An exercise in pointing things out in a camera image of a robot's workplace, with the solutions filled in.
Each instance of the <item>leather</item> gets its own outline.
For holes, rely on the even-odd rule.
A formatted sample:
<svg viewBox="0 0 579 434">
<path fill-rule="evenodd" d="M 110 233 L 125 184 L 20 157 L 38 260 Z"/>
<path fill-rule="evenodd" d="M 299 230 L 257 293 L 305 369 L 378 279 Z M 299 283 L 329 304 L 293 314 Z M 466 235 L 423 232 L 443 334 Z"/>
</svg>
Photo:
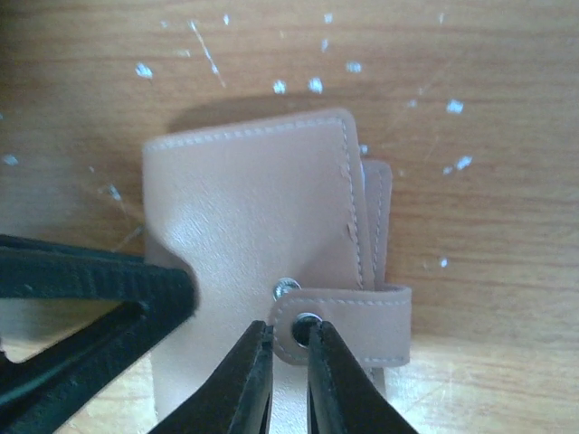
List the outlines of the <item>leather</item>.
<svg viewBox="0 0 579 434">
<path fill-rule="evenodd" d="M 384 286 L 392 176 L 367 162 L 363 176 L 347 111 L 161 137 L 143 157 L 147 260 L 186 269 L 199 287 L 195 317 L 152 354 L 160 417 L 207 379 L 254 319 L 277 320 L 282 360 L 303 356 L 299 348 L 285 357 L 279 345 L 293 344 L 287 325 L 302 307 L 331 317 L 366 366 L 408 361 L 410 289 Z M 303 289 L 274 304 L 284 277 Z M 306 369 L 282 360 L 271 432 L 305 432 Z"/>
</svg>

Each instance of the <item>leather wallet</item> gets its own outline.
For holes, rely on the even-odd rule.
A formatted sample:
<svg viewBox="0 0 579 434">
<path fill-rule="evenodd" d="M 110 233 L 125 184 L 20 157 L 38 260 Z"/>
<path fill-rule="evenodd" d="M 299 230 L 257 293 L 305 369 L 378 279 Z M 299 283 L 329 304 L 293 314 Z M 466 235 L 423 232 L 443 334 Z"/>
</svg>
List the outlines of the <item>leather wallet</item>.
<svg viewBox="0 0 579 434">
<path fill-rule="evenodd" d="M 195 316 L 152 353 L 160 418 L 254 319 L 273 326 L 279 358 L 272 433 L 307 426 L 300 316 L 330 321 L 369 373 L 408 363 L 411 290 L 384 283 L 392 174 L 362 161 L 349 112 L 160 137 L 143 158 L 147 261 L 186 269 L 199 288 Z"/>
</svg>

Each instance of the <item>wood grain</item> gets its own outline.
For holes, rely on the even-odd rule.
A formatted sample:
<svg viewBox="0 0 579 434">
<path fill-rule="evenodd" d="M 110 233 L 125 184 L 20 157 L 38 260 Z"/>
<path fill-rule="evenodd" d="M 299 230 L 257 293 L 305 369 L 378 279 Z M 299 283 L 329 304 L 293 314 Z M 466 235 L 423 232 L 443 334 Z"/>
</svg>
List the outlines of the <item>wood grain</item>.
<svg viewBox="0 0 579 434">
<path fill-rule="evenodd" d="M 3 0 L 0 20 L 0 156 L 18 160 L 0 164 L 1 232 L 141 253 L 126 237 L 143 224 L 146 139 L 346 107 L 394 170 L 387 274 L 414 289 L 393 405 L 422 433 L 579 431 L 578 3 Z M 106 310 L 14 303 L 0 303 L 14 357 Z M 145 358 L 61 433 L 154 423 Z"/>
</svg>

